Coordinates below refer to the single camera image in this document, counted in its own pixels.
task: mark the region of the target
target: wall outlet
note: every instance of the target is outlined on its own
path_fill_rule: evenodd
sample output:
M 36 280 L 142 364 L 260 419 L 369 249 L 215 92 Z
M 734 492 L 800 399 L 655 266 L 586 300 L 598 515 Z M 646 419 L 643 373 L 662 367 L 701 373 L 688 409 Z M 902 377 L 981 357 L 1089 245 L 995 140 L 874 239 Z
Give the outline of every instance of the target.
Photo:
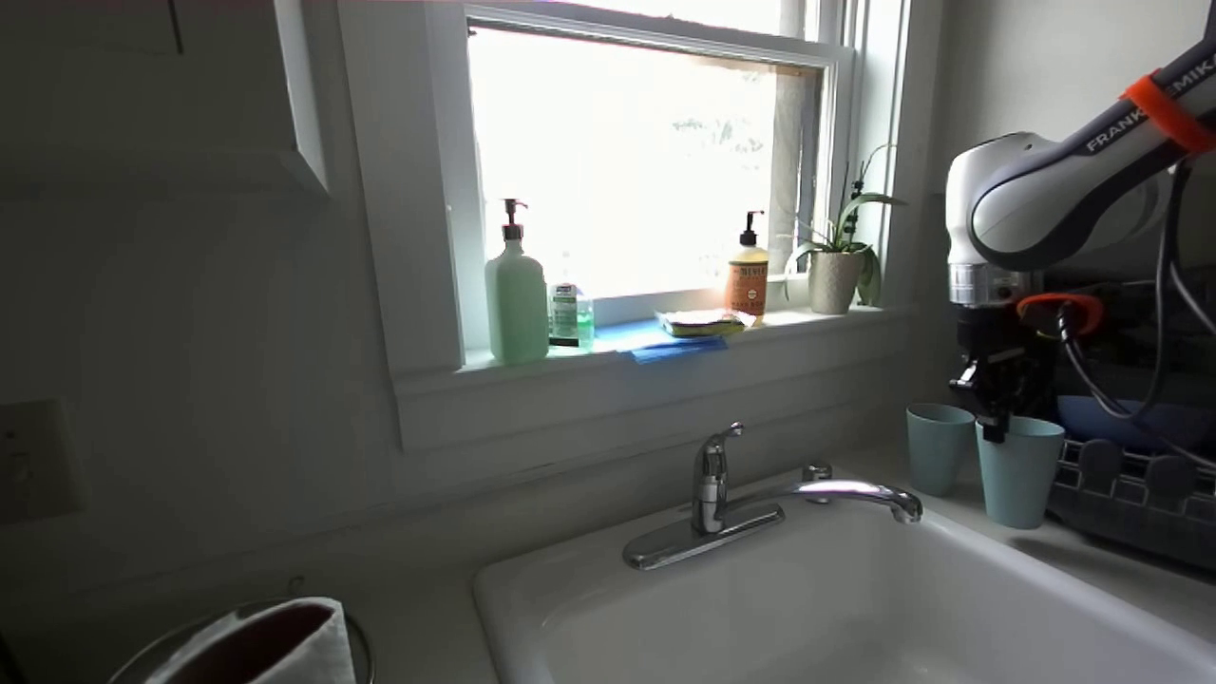
M 0 407 L 0 523 L 82 510 L 54 399 Z

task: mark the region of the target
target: potted plant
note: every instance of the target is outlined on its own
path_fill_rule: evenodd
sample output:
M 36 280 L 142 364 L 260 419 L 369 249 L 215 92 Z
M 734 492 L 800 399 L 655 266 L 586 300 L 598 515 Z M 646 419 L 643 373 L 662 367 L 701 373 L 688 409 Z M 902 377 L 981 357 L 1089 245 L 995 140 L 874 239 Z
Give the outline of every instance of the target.
M 891 192 L 867 192 L 863 176 L 850 181 L 845 209 L 805 249 L 814 312 L 845 315 L 859 290 L 867 292 L 867 300 L 878 300 L 878 249 L 857 239 L 863 206 L 902 202 Z

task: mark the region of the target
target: dish rack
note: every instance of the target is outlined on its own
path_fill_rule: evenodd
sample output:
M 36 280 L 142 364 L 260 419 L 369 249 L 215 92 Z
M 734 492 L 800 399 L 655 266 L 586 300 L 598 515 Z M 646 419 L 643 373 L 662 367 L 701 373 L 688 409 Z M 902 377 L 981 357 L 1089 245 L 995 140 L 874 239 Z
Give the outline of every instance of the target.
M 1064 442 L 1049 511 L 1082 535 L 1216 573 L 1216 467 Z

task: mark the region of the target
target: white sink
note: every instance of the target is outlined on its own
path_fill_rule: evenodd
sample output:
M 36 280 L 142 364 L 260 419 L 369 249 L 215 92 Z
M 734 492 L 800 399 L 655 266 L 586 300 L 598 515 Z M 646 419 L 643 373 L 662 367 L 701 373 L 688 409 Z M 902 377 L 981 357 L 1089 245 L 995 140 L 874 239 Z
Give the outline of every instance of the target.
M 507 684 L 1216 684 L 1216 648 L 945 515 L 788 504 L 633 571 L 633 521 L 484 571 Z

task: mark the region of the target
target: green soap bottle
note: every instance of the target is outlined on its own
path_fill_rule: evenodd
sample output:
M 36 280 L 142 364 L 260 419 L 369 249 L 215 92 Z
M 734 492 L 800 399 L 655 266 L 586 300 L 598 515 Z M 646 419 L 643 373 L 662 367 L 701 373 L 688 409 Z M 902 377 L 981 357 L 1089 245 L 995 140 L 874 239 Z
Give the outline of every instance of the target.
M 503 253 L 487 261 L 491 353 L 497 364 L 548 357 L 548 286 L 543 266 L 525 253 L 521 206 L 507 197 Z

